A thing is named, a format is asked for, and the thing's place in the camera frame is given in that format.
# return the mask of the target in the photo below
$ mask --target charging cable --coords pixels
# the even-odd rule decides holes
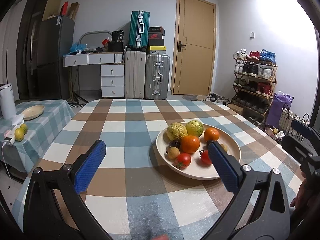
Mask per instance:
[[[7,144],[7,142],[3,142],[3,143],[2,143],[1,153],[2,153],[2,158],[3,158],[4,166],[5,166],[5,168],[7,169],[7,173],[8,173],[8,175],[9,175],[9,178],[10,178],[10,181],[11,181],[10,173],[9,173],[9,171],[8,171],[7,164],[6,164],[5,161],[4,161],[4,155],[3,155],[3,147],[4,147],[6,144]]]

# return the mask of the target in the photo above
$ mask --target white kettle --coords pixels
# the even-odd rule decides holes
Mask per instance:
[[[4,119],[11,119],[17,113],[11,84],[0,87],[0,107]]]

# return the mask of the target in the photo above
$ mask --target blue checkered tablecloth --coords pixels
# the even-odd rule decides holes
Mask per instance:
[[[200,239],[223,213],[233,194],[219,179],[195,180],[173,171],[159,156],[156,136],[172,122],[199,120],[238,143],[240,164],[256,171],[281,171],[289,202],[301,180],[299,165],[266,133],[224,105],[203,101],[102,99],[88,103],[63,128],[37,166],[44,171],[73,163],[95,140],[107,145],[106,156],[80,197],[116,240]],[[26,178],[12,208],[23,229]],[[239,226],[245,225],[258,196],[255,191]],[[76,228],[59,191],[65,221]]]
[[[28,133],[20,142],[15,141],[13,146],[4,146],[4,159],[9,165],[21,172],[30,172],[49,148],[52,141],[75,115],[67,101],[47,100],[30,101],[20,103],[16,106],[17,114],[20,114],[28,107],[44,105],[44,112],[37,118],[25,121],[28,126]],[[0,118],[0,138],[11,129],[11,120]]]

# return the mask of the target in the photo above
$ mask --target white plate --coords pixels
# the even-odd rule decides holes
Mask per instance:
[[[207,124],[204,124],[204,131],[209,128],[213,127]],[[218,143],[220,144],[225,144],[228,147],[228,154],[232,155],[236,158],[236,160],[239,162],[241,159],[241,151],[240,147],[237,144],[237,142],[227,133],[224,131],[216,128],[219,130],[220,137],[218,140]],[[179,170],[176,167],[172,165],[173,161],[170,161],[167,159],[167,153],[166,149],[170,143],[169,138],[167,137],[167,134],[165,131],[167,128],[163,129],[157,136],[156,139],[156,146],[158,149],[158,152],[160,156],[164,159],[164,161],[167,163],[167,165],[176,171],[177,173],[180,173],[183,176],[186,176],[188,178],[192,179],[200,179],[200,180],[209,180],[209,179],[217,179],[219,178],[219,175],[214,168],[213,165],[207,166],[204,165],[203,162],[200,159],[200,153],[198,152],[199,150],[203,150],[204,148],[206,149],[206,142],[204,141],[203,134],[200,136],[200,147],[198,151],[196,151],[194,154],[191,154],[191,163],[190,165],[185,168],[184,170]]]
[[[31,106],[25,110],[22,111],[22,114],[24,114],[23,120],[31,120],[43,113],[44,106],[43,105],[36,105]]]

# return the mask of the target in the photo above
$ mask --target silver suitcase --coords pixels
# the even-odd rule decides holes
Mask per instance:
[[[143,99],[146,72],[146,53],[127,51],[124,61],[124,97]]]
[[[167,99],[170,57],[148,54],[146,58],[145,99]]]

